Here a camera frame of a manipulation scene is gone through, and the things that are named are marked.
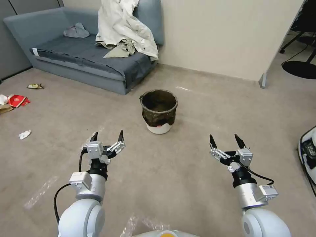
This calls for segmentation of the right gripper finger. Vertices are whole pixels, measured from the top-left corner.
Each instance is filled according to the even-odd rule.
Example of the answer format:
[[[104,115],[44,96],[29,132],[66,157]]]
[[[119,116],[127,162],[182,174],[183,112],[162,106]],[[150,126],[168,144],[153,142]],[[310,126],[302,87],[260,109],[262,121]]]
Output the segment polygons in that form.
[[[210,139],[210,154],[217,160],[221,160],[221,159],[228,159],[229,158],[229,155],[226,154],[225,152],[223,152],[222,150],[218,149],[217,148],[217,145],[214,141],[214,138],[213,136],[210,134],[209,135],[209,139]]]
[[[237,142],[239,148],[244,149],[246,147],[244,141],[236,133],[234,134],[234,136],[235,136],[235,139],[236,139],[236,142]]]

